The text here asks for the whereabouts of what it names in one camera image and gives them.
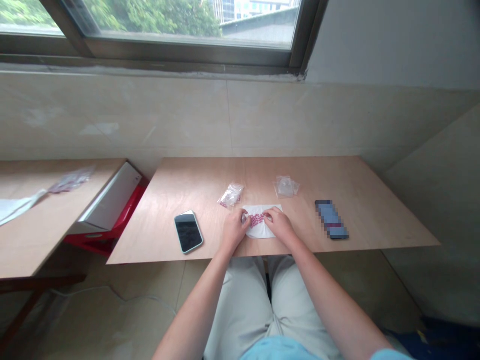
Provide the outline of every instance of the clear plastic bag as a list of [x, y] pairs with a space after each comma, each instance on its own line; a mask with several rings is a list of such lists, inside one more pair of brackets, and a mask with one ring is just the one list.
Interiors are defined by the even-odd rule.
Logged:
[[225, 209], [231, 209], [235, 206], [236, 203], [239, 203], [242, 200], [242, 192], [244, 187], [237, 183], [231, 183], [228, 185], [223, 196], [217, 201], [218, 204], [223, 206]]
[[290, 176], [277, 176], [273, 185], [278, 199], [293, 198], [300, 189], [300, 184], [293, 181]]
[[95, 166], [84, 167], [80, 170], [65, 174], [59, 182], [48, 189], [49, 193], [59, 194], [69, 192], [86, 183], [95, 171]]

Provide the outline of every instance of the white paper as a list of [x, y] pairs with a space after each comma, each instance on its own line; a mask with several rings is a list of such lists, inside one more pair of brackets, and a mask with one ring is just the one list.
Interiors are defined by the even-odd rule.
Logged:
[[0, 199], [0, 226], [18, 218], [30, 210], [48, 191], [40, 190], [32, 197], [23, 199]]
[[[281, 211], [282, 205], [245, 205], [243, 208], [248, 211], [248, 215], [263, 214], [265, 210], [273, 207], [279, 208]], [[265, 221], [261, 222], [257, 226], [249, 227], [246, 235], [252, 239], [270, 239], [276, 238], [273, 232], [270, 231]]]

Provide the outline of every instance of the wooden table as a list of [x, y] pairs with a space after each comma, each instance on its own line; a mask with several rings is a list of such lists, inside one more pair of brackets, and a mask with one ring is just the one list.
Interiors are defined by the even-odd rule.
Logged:
[[48, 194], [0, 226], [0, 279], [33, 276], [125, 159], [1, 161], [0, 199], [31, 197], [68, 172], [95, 165], [90, 180], [71, 192]]
[[[273, 182], [290, 175], [297, 196], [277, 199]], [[210, 259], [229, 211], [217, 204], [231, 182], [245, 186], [243, 205], [281, 204], [299, 237], [315, 253], [440, 245], [357, 156], [275, 158], [165, 158], [108, 264]], [[332, 200], [350, 239], [327, 238], [315, 200]], [[184, 255], [174, 217], [193, 210], [204, 244]], [[236, 256], [288, 254], [276, 238], [245, 238]]]

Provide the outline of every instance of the beige pants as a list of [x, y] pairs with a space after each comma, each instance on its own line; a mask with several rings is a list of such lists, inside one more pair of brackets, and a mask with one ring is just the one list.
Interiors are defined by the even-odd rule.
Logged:
[[323, 360], [342, 359], [291, 256], [269, 256], [272, 303], [261, 257], [232, 258], [223, 281], [205, 360], [240, 359], [257, 341], [283, 335]]

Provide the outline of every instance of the smartphone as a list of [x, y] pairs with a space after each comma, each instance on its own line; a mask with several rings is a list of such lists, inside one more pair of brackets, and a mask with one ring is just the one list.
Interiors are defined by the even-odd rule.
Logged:
[[176, 216], [175, 226], [182, 253], [188, 254], [204, 243], [197, 217], [193, 211], [190, 210]]

